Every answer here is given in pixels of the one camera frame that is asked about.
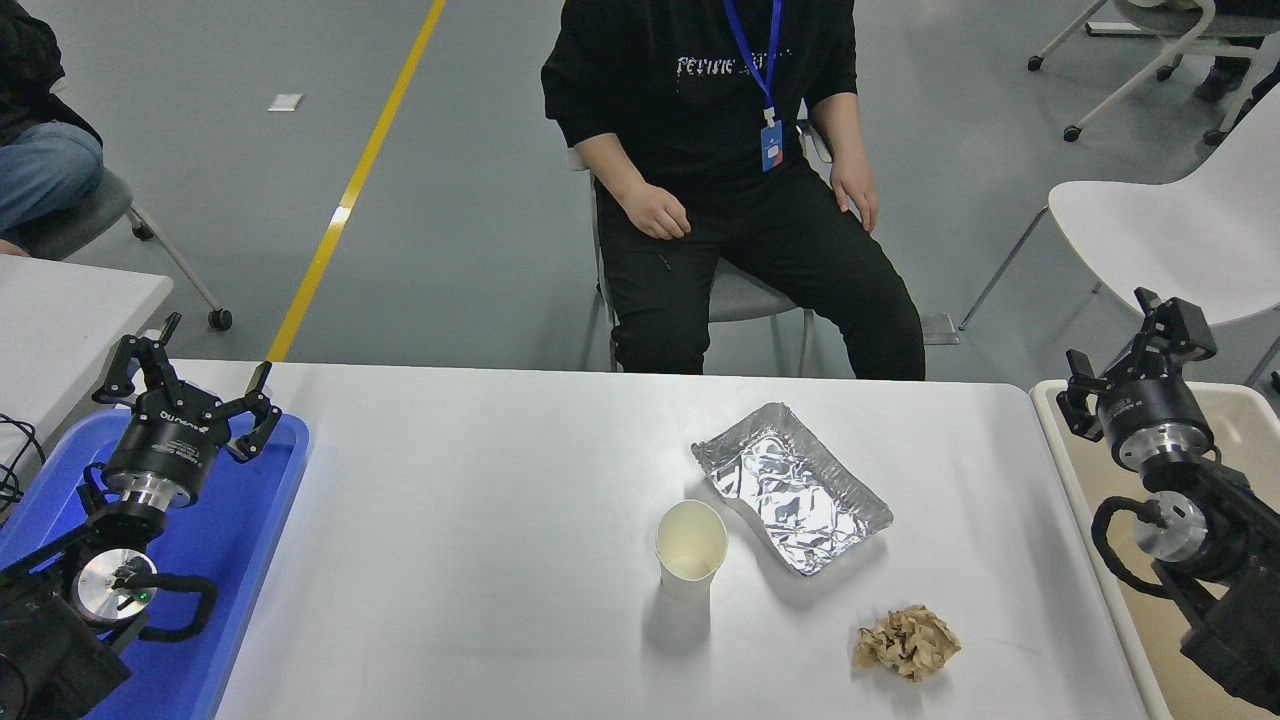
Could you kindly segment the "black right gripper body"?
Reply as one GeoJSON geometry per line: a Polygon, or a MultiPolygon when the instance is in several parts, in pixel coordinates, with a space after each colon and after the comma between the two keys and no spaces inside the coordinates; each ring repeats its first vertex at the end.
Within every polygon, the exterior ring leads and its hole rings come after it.
{"type": "Polygon", "coordinates": [[[1207,451],[1213,432],[1180,374],[1105,377],[1097,424],[1112,451],[1207,451]]]}

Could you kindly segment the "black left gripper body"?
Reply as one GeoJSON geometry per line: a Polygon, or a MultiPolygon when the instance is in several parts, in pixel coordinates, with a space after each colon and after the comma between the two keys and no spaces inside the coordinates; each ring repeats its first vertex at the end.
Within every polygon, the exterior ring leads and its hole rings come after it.
{"type": "Polygon", "coordinates": [[[163,392],[141,396],[105,465],[104,484],[123,492],[137,480],[160,479],[177,487],[179,500],[198,500],[219,448],[230,438],[227,419],[204,416],[219,402],[205,392],[188,395],[179,406],[163,392]]]}

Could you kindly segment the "person's left hand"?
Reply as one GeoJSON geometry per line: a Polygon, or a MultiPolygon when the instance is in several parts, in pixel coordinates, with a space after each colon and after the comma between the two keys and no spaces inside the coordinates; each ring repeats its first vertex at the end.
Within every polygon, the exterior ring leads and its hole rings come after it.
{"type": "Polygon", "coordinates": [[[831,188],[840,211],[855,213],[865,232],[872,233],[879,219],[879,196],[870,161],[864,156],[833,158],[831,188]]]}

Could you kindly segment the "person's right hand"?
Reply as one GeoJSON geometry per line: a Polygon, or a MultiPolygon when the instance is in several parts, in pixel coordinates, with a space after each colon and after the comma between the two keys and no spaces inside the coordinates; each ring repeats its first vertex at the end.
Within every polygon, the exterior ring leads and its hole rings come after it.
{"type": "Polygon", "coordinates": [[[681,240],[692,227],[686,208],[667,190],[641,182],[621,193],[618,200],[636,229],[654,240],[681,240]]]}

